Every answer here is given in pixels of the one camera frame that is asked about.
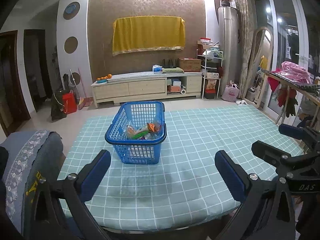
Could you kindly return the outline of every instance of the green towel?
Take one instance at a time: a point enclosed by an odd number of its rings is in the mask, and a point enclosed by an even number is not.
[[[182,68],[162,68],[162,73],[184,73]]]

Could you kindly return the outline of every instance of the basket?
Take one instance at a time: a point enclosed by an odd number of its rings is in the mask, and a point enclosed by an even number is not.
[[[138,128],[147,122],[153,122],[155,117],[161,123],[158,138],[131,140],[124,134],[129,121]],[[166,137],[164,104],[157,101],[123,104],[105,134],[106,141],[113,145],[121,161],[127,164],[157,164],[160,159],[161,143]]]

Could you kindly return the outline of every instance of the mirror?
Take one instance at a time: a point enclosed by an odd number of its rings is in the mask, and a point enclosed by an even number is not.
[[[253,36],[252,50],[248,68],[248,72],[251,73],[251,78],[248,78],[246,81],[245,87],[248,88],[248,90],[244,98],[247,103],[252,104],[257,108],[260,106],[263,96],[261,95],[262,87],[266,86],[267,83],[267,81],[264,82],[265,75],[262,71],[260,71],[260,69],[263,68],[270,70],[272,55],[272,32],[267,27],[261,27]]]

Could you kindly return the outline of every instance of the metal bolt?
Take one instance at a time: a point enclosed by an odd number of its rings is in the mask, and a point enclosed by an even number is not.
[[[258,175],[257,174],[254,174],[254,173],[251,173],[249,175],[249,178],[252,179],[252,180],[257,180],[258,179]]]
[[[75,173],[71,173],[71,174],[69,174],[68,175],[68,180],[74,180],[74,179],[76,179],[78,176],[77,176],[77,174],[75,174]]]
[[[282,184],[285,184],[285,183],[287,182],[286,179],[283,178],[283,177],[281,177],[281,178],[279,179],[279,181],[280,181]]]
[[[293,174],[292,174],[291,172],[288,172],[288,173],[287,173],[287,177],[288,177],[289,179],[292,179],[292,178],[293,178]]]
[[[41,183],[41,184],[43,184],[43,183],[45,183],[47,181],[47,179],[46,178],[41,178],[41,179],[39,179],[39,182]]]

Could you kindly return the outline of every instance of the pink shopping bag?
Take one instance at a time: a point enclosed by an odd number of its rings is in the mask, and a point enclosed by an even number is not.
[[[230,81],[230,85],[226,85],[226,88],[222,94],[222,99],[229,102],[235,102],[239,95],[239,92],[240,89],[238,88],[238,86]]]

